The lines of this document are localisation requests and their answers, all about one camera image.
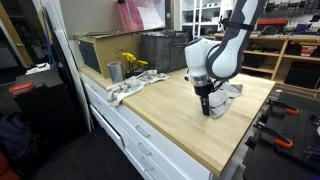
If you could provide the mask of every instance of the cloth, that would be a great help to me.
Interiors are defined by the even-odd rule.
[[[33,74],[33,73],[38,73],[38,72],[42,72],[42,71],[47,71],[49,69],[50,69],[50,64],[49,63],[36,64],[34,68],[29,69],[26,72],[26,75]]]
[[[145,71],[139,76],[133,76],[108,87],[107,103],[112,107],[118,106],[122,99],[139,92],[145,85],[166,79],[169,79],[169,76],[163,73],[158,74],[157,70]]]
[[[225,82],[222,86],[209,95],[210,116],[218,118],[223,115],[229,108],[233,98],[239,97],[243,89],[242,84],[229,84]]]

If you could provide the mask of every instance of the drawer handle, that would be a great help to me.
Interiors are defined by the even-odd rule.
[[[151,180],[156,180],[156,178],[154,178],[149,171],[145,171],[145,173],[147,174],[147,176],[149,176]]]
[[[94,99],[94,101],[96,102],[97,105],[101,105],[101,102],[98,101],[98,99]]]
[[[138,148],[139,148],[139,149],[143,152],[143,154],[145,154],[146,156],[151,156],[152,153],[151,153],[150,151],[148,151],[147,148],[145,148],[142,143],[139,143],[139,144],[138,144]]]
[[[97,89],[96,88],[94,88],[94,86],[90,86],[90,88],[93,90],[93,91],[97,91]]]
[[[147,160],[146,160],[146,158],[144,158],[144,157],[142,157],[141,158],[141,162],[142,162],[142,164],[144,165],[144,172],[146,172],[146,171],[151,171],[151,170],[153,170],[154,168],[147,162]]]
[[[146,133],[139,125],[136,126],[136,130],[137,130],[144,138],[150,137],[150,134]]]

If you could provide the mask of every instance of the gray cloth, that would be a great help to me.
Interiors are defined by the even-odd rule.
[[[224,114],[231,104],[232,98],[239,97],[242,92],[242,84],[229,84],[228,82],[223,85],[214,93],[209,95],[210,102],[210,116],[218,118]]]

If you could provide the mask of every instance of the dark floor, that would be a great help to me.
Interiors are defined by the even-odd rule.
[[[30,180],[100,179],[143,179],[101,128],[52,154],[30,177]]]

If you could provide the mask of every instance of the black bag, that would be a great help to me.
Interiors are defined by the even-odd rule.
[[[21,113],[7,115],[0,121],[0,145],[9,164],[22,176],[38,169],[44,159],[38,151],[38,136],[31,132]]]

